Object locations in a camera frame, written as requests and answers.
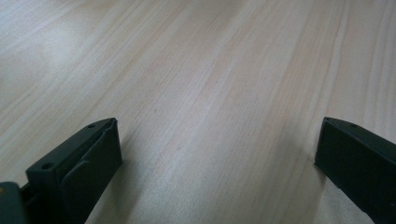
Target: wooden table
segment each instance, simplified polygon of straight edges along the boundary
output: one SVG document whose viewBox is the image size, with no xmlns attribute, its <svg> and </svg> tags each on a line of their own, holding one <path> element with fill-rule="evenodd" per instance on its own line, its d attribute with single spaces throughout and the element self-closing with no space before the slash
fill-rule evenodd
<svg viewBox="0 0 396 224">
<path fill-rule="evenodd" d="M 0 3 L 0 179 L 119 120 L 87 223 L 372 223 L 315 168 L 324 116 L 396 142 L 396 2 Z"/>
</svg>

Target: wooden surface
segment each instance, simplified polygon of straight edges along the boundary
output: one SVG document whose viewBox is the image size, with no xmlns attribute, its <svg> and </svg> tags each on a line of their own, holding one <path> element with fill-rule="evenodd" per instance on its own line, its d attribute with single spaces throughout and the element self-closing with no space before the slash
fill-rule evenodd
<svg viewBox="0 0 396 224">
<path fill-rule="evenodd" d="M 396 142 L 395 3 L 1 1 L 0 179 L 115 117 L 87 223 L 371 223 L 313 161 L 324 116 Z"/>
</svg>

